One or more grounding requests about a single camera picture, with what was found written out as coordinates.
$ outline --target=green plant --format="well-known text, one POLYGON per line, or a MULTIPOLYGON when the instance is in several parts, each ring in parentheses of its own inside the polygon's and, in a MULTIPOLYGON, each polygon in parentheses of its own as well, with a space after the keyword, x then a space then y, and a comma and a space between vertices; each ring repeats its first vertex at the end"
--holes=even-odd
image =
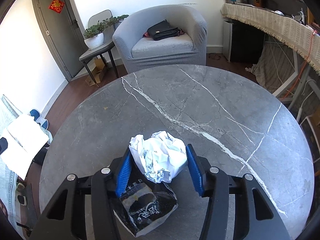
POLYGON ((125 18, 127 18, 129 15, 121 15, 118 17, 111 17, 109 19, 103 20, 101 23, 98 21, 97 24, 92 25, 88 29, 84 31, 84 38, 92 38, 94 36, 97 36, 98 34, 102 33, 105 28, 108 28, 112 26, 113 24, 117 24, 122 22, 125 18))

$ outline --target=blue gripper pad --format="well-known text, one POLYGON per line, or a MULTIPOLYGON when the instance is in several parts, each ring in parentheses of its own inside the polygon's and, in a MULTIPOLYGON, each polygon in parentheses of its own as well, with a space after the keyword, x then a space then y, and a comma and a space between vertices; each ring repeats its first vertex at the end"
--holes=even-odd
POLYGON ((128 180, 131 174, 131 152, 127 150, 126 156, 124 156, 124 160, 121 161, 122 167, 119 170, 117 176, 117 187, 116 187, 116 195, 120 197, 123 192, 125 192, 125 188, 127 187, 128 180))
POLYGON ((196 155, 195 150, 191 144, 188 144, 186 147, 187 159, 188 159, 188 168, 195 187, 195 191, 199 193, 199 196, 204 195, 204 185, 203 185, 203 173, 199 167, 199 160, 196 155))

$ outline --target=gray armchair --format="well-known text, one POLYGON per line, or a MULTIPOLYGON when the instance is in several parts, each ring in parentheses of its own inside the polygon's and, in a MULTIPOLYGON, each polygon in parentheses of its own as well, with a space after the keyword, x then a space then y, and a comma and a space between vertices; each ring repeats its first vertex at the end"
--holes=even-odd
POLYGON ((160 5, 127 17, 112 37, 128 73, 161 65, 205 65, 207 23, 194 8, 160 5), (185 34, 160 41, 143 37, 151 26, 167 20, 185 34))

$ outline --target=orange cable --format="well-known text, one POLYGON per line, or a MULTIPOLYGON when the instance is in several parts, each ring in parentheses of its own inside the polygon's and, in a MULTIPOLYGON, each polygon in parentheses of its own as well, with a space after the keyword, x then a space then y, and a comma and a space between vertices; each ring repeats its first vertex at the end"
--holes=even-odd
POLYGON ((285 99, 285 98, 291 93, 292 89, 297 85, 297 82, 298 82, 298 80, 300 79, 300 76, 301 76, 301 74, 303 73, 303 70, 304 70, 304 68, 306 67, 307 63, 308 63, 308 59, 309 59, 310 54, 311 54, 312 40, 313 40, 313 37, 314 37, 316 34, 317 34, 316 31, 314 31, 313 34, 312 34, 311 43, 310 43, 310 49, 309 49, 309 54, 308 54, 307 59, 305 60, 305 63, 304 63, 304 65, 303 65, 302 69, 300 70, 300 73, 299 73, 299 75, 298 75, 298 78, 296 79, 296 81, 295 81, 295 83, 293 84, 293 86, 288 90, 288 92, 286 93, 286 95, 281 99, 281 101, 282 101, 283 99, 285 99))

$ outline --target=white flower pot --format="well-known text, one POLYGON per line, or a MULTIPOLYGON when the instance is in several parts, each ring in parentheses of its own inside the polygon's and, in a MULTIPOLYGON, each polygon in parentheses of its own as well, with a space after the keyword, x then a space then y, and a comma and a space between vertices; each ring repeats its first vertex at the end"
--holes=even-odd
POLYGON ((84 43, 88 46, 89 49, 95 49, 101 46, 103 44, 103 33, 84 40, 84 43))

